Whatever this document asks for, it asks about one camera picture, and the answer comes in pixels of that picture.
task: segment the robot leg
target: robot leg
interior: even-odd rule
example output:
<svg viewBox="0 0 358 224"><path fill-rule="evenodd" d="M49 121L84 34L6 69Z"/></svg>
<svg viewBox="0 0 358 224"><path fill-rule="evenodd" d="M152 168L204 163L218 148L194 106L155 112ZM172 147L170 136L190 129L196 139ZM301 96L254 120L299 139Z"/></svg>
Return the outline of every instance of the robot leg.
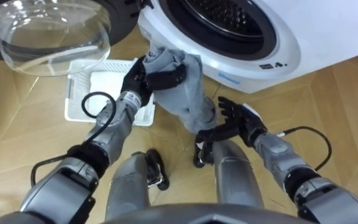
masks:
<svg viewBox="0 0 358 224"><path fill-rule="evenodd" d="M149 187L167 190L169 180L159 153L137 152L117 169L110 184L105 220L150 206Z"/></svg>
<svg viewBox="0 0 358 224"><path fill-rule="evenodd" d="M213 142L216 190L219 203L264 208L252 165L244 151L230 140Z"/></svg>

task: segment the parquet floor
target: parquet floor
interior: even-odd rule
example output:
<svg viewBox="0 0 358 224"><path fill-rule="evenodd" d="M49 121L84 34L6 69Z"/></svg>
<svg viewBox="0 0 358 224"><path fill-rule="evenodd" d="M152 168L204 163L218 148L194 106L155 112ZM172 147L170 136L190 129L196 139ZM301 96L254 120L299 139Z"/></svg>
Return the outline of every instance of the parquet floor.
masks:
<svg viewBox="0 0 358 224"><path fill-rule="evenodd" d="M133 58L147 50L135 31L113 48L114 58ZM30 169L36 162L64 153L82 142L91 124L71 123L63 116L66 77L40 78L23 100L7 131L0 138L0 215L17 210L30 189ZM324 68L303 77L273 86L252 95L221 86L204 78L206 95L216 101L225 96L248 103L262 116L271 132L307 125L324 132L333 144L333 158L320 174L358 195L358 57ZM95 193L89 223L103 220L109 181L114 170L135 151L158 149L167 165L171 187L166 192L150 190L154 205L163 203L215 202L212 167L195 169L191 163L193 136L179 120L157 107L155 122L149 128L134 128L126 140L121 158L112 166ZM322 139L300 131L287 136L297 153L312 166L324 159L327 151ZM295 214L287 196L264 170L257 154L241 143L254 165L267 209ZM38 179L53 166L43 167Z"/></svg>

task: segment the sticker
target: sticker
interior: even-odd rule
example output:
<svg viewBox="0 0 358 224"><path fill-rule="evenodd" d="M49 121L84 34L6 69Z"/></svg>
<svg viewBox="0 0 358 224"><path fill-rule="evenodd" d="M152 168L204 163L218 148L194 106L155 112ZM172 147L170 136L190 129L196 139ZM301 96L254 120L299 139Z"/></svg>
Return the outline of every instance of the sticker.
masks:
<svg viewBox="0 0 358 224"><path fill-rule="evenodd" d="M234 79L232 79L232 78L229 78L229 77L225 76L225 74L219 73L219 74L218 74L218 77L224 78L224 79L226 79L227 81L230 81L230 82L232 82L232 83L234 83L234 84L236 84L236 85L240 85L240 82L239 82L239 81L234 80Z"/></svg>
<svg viewBox="0 0 358 224"><path fill-rule="evenodd" d="M133 94L131 92L127 92L127 94L125 94L124 100L132 103L137 110L139 110L140 106L142 106L140 98L136 94Z"/></svg>

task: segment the gray clothing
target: gray clothing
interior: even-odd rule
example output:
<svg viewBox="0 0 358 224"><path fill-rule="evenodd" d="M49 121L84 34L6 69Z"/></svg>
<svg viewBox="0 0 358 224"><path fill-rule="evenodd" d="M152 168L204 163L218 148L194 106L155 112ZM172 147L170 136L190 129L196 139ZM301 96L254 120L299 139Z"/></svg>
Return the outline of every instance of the gray clothing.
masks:
<svg viewBox="0 0 358 224"><path fill-rule="evenodd" d="M175 88L154 91L156 102L168 112L179 116L185 128L194 134L216 126L214 103L204 96L200 56L152 45L143 64L146 75L172 71L181 64L185 65L186 80Z"/></svg>

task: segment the washing machine drum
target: washing machine drum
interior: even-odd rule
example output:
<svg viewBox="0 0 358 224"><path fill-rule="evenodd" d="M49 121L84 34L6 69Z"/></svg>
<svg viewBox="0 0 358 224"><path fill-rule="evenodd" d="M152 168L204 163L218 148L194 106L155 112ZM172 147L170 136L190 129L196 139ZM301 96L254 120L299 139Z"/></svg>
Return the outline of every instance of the washing machine drum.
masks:
<svg viewBox="0 0 358 224"><path fill-rule="evenodd" d="M239 60L259 60L276 47L275 29L251 0L158 0L172 23L197 44Z"/></svg>
<svg viewBox="0 0 358 224"><path fill-rule="evenodd" d="M140 2L0 0L0 60L38 76L89 69L135 27ZM74 60L81 63L72 67Z"/></svg>

